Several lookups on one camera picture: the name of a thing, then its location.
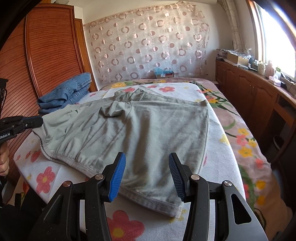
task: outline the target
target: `white bedsheet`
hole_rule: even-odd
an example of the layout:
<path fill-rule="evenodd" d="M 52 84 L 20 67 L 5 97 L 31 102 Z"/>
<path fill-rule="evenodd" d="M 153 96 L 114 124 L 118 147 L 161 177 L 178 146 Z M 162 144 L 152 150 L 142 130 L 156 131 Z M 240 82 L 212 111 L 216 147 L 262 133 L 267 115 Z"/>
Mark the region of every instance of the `white bedsheet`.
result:
<path fill-rule="evenodd" d="M 194 84 L 160 83 L 114 88 L 108 91 L 90 93 L 81 99 L 80 104 L 111 97 L 120 89 L 134 91 L 140 86 L 145 86 L 166 96 L 184 100 L 201 101 L 205 99 L 203 94 L 197 92 L 199 88 Z M 230 180 L 245 198 L 236 159 L 225 132 L 213 110 L 210 111 L 209 135 L 207 156 L 199 175 L 207 181 L 217 183 L 221 183 L 223 180 Z M 25 139 L 16 151 L 14 160 L 21 175 L 45 202 L 51 199 L 64 181 L 71 180 L 73 183 L 79 183 L 86 180 L 86 176 L 75 169 L 46 159 L 41 153 L 38 139 L 33 133 Z M 182 240 L 187 223 L 189 206 L 189 203 L 184 205 L 182 215 L 179 218 L 171 218 L 139 206 L 121 196 L 115 198 L 112 203 L 105 203 L 113 241 Z M 85 232 L 84 201 L 81 201 L 80 225 L 81 230 Z M 215 205 L 214 201 L 211 200 L 208 240 L 214 240 L 214 227 Z"/>

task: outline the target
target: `blue gripper pad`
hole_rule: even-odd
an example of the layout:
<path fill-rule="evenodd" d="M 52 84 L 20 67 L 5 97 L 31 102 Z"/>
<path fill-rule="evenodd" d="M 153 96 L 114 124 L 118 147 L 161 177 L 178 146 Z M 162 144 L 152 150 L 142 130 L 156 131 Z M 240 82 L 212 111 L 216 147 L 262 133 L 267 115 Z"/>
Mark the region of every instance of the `blue gripper pad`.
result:
<path fill-rule="evenodd" d="M 121 156 L 119 157 L 117 166 L 115 168 L 115 171 L 110 181 L 110 192 L 108 195 L 108 198 L 110 201 L 113 201 L 114 198 L 117 197 L 125 167 L 126 167 L 126 155 L 122 153 Z"/>
<path fill-rule="evenodd" d="M 181 201 L 184 201 L 184 198 L 186 197 L 185 184 L 172 154 L 168 156 L 168 165 L 170 167 L 170 173 L 172 174 L 178 197 L 181 198 Z"/>

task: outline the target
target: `blue jeans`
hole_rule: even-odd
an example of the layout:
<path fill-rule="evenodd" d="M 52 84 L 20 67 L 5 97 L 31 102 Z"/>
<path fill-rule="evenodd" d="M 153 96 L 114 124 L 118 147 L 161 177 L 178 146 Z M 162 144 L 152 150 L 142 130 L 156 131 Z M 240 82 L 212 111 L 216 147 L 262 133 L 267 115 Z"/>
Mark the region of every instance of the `blue jeans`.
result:
<path fill-rule="evenodd" d="M 68 104 L 76 104 L 88 94 L 91 83 L 90 73 L 82 73 L 59 84 L 54 90 L 37 100 L 39 114 L 45 115 L 62 109 Z"/>

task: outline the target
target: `jar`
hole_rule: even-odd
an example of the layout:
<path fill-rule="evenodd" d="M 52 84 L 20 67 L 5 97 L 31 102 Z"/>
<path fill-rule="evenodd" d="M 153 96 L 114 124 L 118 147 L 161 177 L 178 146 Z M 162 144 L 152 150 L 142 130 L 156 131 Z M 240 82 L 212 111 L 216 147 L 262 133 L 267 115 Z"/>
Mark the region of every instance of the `jar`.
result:
<path fill-rule="evenodd" d="M 258 64 L 258 74 L 264 76 L 265 73 L 265 64 L 259 63 Z"/>

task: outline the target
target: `cardboard box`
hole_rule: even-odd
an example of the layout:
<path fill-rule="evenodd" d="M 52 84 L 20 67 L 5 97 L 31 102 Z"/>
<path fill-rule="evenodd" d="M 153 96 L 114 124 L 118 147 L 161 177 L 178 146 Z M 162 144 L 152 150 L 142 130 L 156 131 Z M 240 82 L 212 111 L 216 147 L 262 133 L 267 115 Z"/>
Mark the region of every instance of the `cardboard box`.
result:
<path fill-rule="evenodd" d="M 171 74 L 158 74 L 156 76 L 157 79 L 168 79 L 168 78 L 173 78 L 174 77 L 174 74 L 171 73 Z"/>
<path fill-rule="evenodd" d="M 229 52 L 227 53 L 227 59 L 235 64 L 244 65 L 244 66 L 248 66 L 248 63 L 249 63 L 248 58 L 242 58 Z"/>

